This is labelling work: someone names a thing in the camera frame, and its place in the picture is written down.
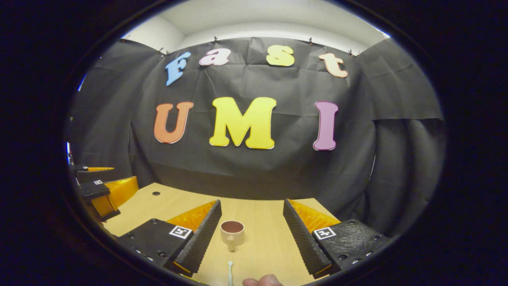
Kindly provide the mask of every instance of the cup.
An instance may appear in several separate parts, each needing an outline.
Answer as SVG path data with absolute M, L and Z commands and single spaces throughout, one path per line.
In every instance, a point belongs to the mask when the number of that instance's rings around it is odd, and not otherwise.
M 245 240 L 245 226 L 236 220 L 228 220 L 220 225 L 220 234 L 229 251 L 235 251 Z

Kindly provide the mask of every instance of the wooden table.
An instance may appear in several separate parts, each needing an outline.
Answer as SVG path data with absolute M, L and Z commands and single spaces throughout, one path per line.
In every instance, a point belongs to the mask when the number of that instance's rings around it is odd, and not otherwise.
M 141 188 L 119 209 L 121 214 L 109 219 L 104 227 L 116 236 L 124 235 L 151 218 L 168 220 L 185 211 L 219 199 L 222 217 L 238 220 L 245 225 L 245 242 L 229 252 L 217 226 L 193 279 L 210 286 L 228 285 L 228 261 L 233 261 L 234 286 L 241 286 L 245 278 L 259 279 L 275 274 L 286 286 L 303 285 L 315 281 L 303 263 L 296 242 L 283 215 L 283 201 L 257 201 L 216 197 L 187 192 L 157 183 Z M 334 217 L 314 198 L 296 200 L 324 214 Z

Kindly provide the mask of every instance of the yellow letter m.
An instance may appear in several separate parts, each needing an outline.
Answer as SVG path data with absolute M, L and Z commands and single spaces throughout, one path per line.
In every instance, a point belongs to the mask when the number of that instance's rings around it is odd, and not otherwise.
M 219 97 L 212 102 L 217 109 L 215 130 L 210 138 L 212 146 L 227 146 L 226 127 L 235 146 L 242 144 L 250 128 L 250 137 L 245 145 L 253 149 L 272 149 L 275 142 L 271 138 L 270 128 L 272 109 L 277 101 L 269 97 L 258 97 L 252 101 L 244 115 L 238 109 L 232 97 Z

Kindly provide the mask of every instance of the fingertip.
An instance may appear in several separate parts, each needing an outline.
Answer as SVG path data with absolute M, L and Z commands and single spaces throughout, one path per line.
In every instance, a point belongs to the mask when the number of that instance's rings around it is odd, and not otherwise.
M 275 275 L 273 275 L 273 274 L 265 275 L 265 276 L 261 277 L 261 279 L 259 279 L 259 281 L 260 281 L 261 285 L 266 285 L 266 286 L 280 285 L 280 286 L 282 286 L 282 284 L 279 282 L 279 280 L 277 280 L 277 277 L 275 277 Z
M 256 279 L 245 279 L 242 281 L 243 286 L 258 286 L 258 281 Z

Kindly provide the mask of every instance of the black backdrop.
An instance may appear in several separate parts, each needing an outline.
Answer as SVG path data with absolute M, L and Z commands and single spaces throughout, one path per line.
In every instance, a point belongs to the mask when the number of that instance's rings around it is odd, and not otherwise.
M 270 66 L 267 48 L 293 49 L 291 67 Z M 228 48 L 223 66 L 200 66 L 207 51 Z M 185 52 L 183 75 L 166 86 L 165 66 Z M 348 77 L 329 74 L 318 55 L 344 60 Z M 272 150 L 214 147 L 218 97 L 233 97 L 242 113 L 257 97 L 277 101 Z M 191 101 L 185 133 L 174 144 L 153 135 L 155 108 Z M 331 151 L 316 151 L 317 101 L 337 104 Z M 358 218 L 390 236 L 426 206 L 445 150 L 436 94 L 414 60 L 391 40 L 358 57 L 280 38 L 238 38 L 161 56 L 145 45 L 118 41 L 88 72 L 71 109 L 76 163 L 112 166 L 118 178 L 137 176 L 192 192 L 247 199 L 315 197 L 339 219 Z M 169 112 L 167 130 L 176 124 Z

